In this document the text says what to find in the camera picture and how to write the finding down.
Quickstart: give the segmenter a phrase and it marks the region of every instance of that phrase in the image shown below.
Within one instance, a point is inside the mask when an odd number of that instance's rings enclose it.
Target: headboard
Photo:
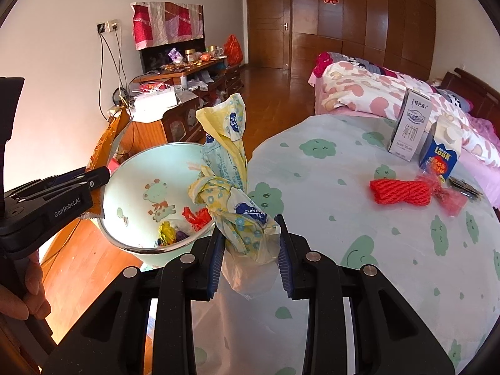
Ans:
[[[456,74],[447,72],[441,88],[470,100],[473,104],[471,115],[491,121],[500,133],[500,93],[465,70],[456,68],[454,72]]]

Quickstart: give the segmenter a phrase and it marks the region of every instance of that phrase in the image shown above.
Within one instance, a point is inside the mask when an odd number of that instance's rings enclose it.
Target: power outlet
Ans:
[[[118,29],[118,26],[119,26],[118,20],[101,22],[97,24],[97,32],[99,34],[102,34],[103,32],[113,32]]]

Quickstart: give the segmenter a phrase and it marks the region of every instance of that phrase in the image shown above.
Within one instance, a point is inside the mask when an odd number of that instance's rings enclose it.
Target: milk carton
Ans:
[[[448,179],[462,151],[462,130],[440,115],[431,127],[420,152],[420,167],[424,169],[430,160],[431,170],[442,182]]]
[[[422,134],[427,127],[433,105],[416,91],[407,89],[397,117],[396,128],[389,142],[389,152],[400,158],[412,160]]]

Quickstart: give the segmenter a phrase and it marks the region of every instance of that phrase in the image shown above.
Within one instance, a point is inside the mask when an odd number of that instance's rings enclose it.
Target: silver bolt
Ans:
[[[311,262],[318,262],[321,259],[321,255],[317,252],[311,251],[306,254],[306,259]]]
[[[363,268],[363,273],[369,277],[374,277],[378,270],[373,265],[367,265]]]
[[[193,254],[184,254],[181,256],[182,263],[193,263],[196,257]]]
[[[137,275],[137,268],[135,267],[128,267],[123,271],[123,276],[125,278],[133,278],[136,275]]]

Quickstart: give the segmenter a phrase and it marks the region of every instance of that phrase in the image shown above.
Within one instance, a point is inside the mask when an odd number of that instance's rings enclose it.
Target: orange packaging bag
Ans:
[[[107,166],[109,161],[114,155],[113,148],[116,150],[118,142],[115,142],[122,131],[128,126],[130,122],[130,115],[128,114],[125,107],[122,107],[120,115],[118,117],[111,117],[108,120],[108,126],[106,131],[102,134],[100,140],[97,142],[96,148],[94,149],[91,160],[88,162],[86,172],[100,168],[101,166]],[[81,218],[103,218],[103,197],[104,197],[104,186],[97,190],[93,190],[92,193],[92,207],[84,213]]]
[[[224,45],[224,54],[227,56],[229,66],[237,65],[243,61],[243,52],[235,35],[230,35]]]

